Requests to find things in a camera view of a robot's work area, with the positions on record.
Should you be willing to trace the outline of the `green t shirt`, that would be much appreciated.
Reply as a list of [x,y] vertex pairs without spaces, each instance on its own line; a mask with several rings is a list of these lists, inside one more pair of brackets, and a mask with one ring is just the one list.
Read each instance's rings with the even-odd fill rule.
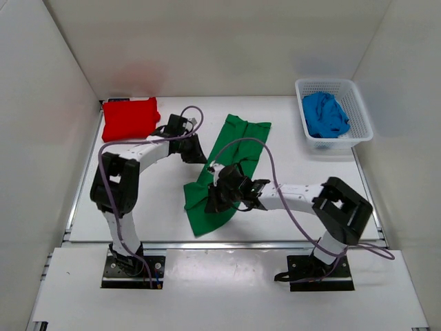
[[[245,175],[252,177],[263,151],[261,144],[242,140],[234,143],[224,152],[222,149],[228,143],[245,137],[266,142],[270,130],[270,122],[254,123],[229,114],[220,130],[208,161],[216,161],[224,166],[240,163]],[[185,195],[184,209],[195,237],[203,236],[225,225],[234,216],[236,208],[239,206],[238,203],[235,203],[233,208],[218,214],[205,212],[209,196],[208,185],[213,181],[213,175],[207,171],[207,168],[208,166],[205,165],[195,182],[187,183],[183,186]]]

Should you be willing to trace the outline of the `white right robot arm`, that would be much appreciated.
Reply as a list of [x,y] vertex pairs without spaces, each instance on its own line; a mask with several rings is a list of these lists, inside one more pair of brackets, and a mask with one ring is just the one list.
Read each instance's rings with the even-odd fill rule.
[[338,177],[329,177],[323,184],[279,184],[269,179],[252,180],[241,174],[218,175],[208,185],[204,212],[220,214],[228,210],[286,210],[316,216],[325,227],[309,258],[309,269],[317,276],[325,276],[334,261],[346,248],[357,245],[373,206]]

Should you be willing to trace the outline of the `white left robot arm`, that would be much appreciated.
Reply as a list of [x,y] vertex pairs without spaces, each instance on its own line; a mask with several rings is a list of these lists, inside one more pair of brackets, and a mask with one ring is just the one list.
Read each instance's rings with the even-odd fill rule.
[[139,196],[140,175],[172,154],[179,154],[185,163],[207,162],[195,133],[174,138],[116,141],[104,144],[99,150],[90,199],[105,217],[112,238],[110,249],[121,257],[120,266],[128,274],[137,274],[144,266],[142,244],[132,215]]

